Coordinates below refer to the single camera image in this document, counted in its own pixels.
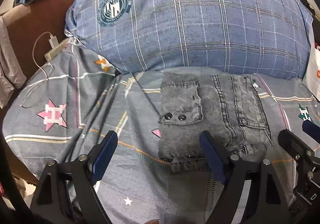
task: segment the pillowcase logo emblem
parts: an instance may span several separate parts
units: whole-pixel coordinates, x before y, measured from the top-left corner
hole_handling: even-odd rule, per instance
[[[132,0],[103,0],[99,6],[98,21],[103,27],[113,26],[124,13],[129,13]]]

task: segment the screw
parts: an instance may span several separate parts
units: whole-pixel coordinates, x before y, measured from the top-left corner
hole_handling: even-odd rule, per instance
[[[313,172],[308,172],[308,174],[307,174],[307,177],[309,178],[309,179],[312,179],[313,178]]]
[[[55,161],[54,161],[54,160],[50,160],[50,161],[48,162],[48,165],[49,165],[49,166],[53,166],[53,165],[54,165],[54,163],[55,163]]]
[[[230,155],[230,159],[232,161],[238,161],[239,160],[239,156],[238,155]]]
[[[270,160],[269,159],[263,159],[263,164],[265,164],[265,165],[269,165],[269,164],[271,164],[271,162],[270,162]]]
[[[87,160],[87,158],[88,158],[87,155],[80,155],[79,161],[83,162],[83,161]]]

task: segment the gray bedsheet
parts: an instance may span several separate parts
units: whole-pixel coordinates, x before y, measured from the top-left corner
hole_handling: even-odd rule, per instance
[[[39,71],[9,109],[5,140],[20,160],[40,177],[45,164],[74,160],[101,142],[109,130],[118,147],[96,190],[113,223],[204,223],[223,186],[208,170],[174,173],[158,157],[163,71],[114,76],[105,72],[98,55],[69,45],[53,61],[49,80]],[[50,66],[44,70],[49,74]],[[178,67],[176,73],[214,75],[207,67]],[[251,74],[266,113],[274,146],[267,151],[289,203],[297,180],[295,162],[277,144],[289,129],[312,149],[318,143],[303,133],[303,120],[319,122],[318,103],[301,79],[275,79]],[[241,218],[245,196],[234,223]]]

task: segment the cable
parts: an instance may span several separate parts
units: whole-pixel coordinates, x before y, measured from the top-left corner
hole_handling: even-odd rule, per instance
[[[37,66],[40,70],[43,71],[43,73],[44,73],[44,75],[45,75],[45,80],[48,81],[48,80],[49,80],[49,76],[51,75],[51,73],[52,73],[52,71],[53,71],[53,68],[54,68],[53,65],[52,65],[50,62],[47,63],[47,64],[49,64],[49,65],[51,66],[51,70],[50,70],[50,73],[49,73],[49,76],[48,76],[47,73],[45,72],[45,70],[42,68],[42,67],[46,66],[46,64],[44,64],[43,66],[40,67],[40,66],[37,64],[36,60],[35,60],[35,49],[36,49],[36,45],[37,45],[39,39],[40,39],[42,36],[44,36],[45,34],[47,34],[47,33],[50,34],[50,38],[51,38],[51,39],[54,38],[54,36],[53,36],[52,33],[50,33],[50,32],[43,32],[43,33],[41,33],[41,35],[39,35],[39,36],[37,37],[37,39],[35,40],[35,43],[33,44],[33,48],[32,48],[32,59],[33,59],[33,62],[36,64],[36,66]],[[43,82],[39,82],[38,84],[34,85],[33,87],[31,87],[31,88],[27,91],[27,93],[25,94],[25,98],[23,99],[22,103],[20,104],[21,107],[27,108],[27,107],[23,106],[24,103],[25,103],[25,101],[28,99],[28,97],[29,97]]]
[[[50,33],[50,32],[43,32],[43,33],[41,33],[41,35],[38,36],[38,38],[36,39],[35,43],[33,44],[33,48],[32,48],[32,59],[33,59],[34,63],[38,66],[38,68],[43,71],[43,73],[44,73],[44,75],[45,75],[45,77],[46,77],[46,79],[47,79],[47,78],[48,78],[47,73],[44,71],[44,69],[42,69],[42,68],[37,64],[37,62],[36,62],[36,60],[35,60],[35,48],[36,48],[36,45],[37,45],[39,39],[40,39],[42,36],[44,36],[46,33],[50,34],[51,38],[53,38],[53,35],[52,35],[52,33]]]

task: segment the pillow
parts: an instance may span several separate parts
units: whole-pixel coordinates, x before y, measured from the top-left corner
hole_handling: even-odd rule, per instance
[[[311,13],[300,0],[76,0],[65,33],[122,72],[209,66],[302,78]]]

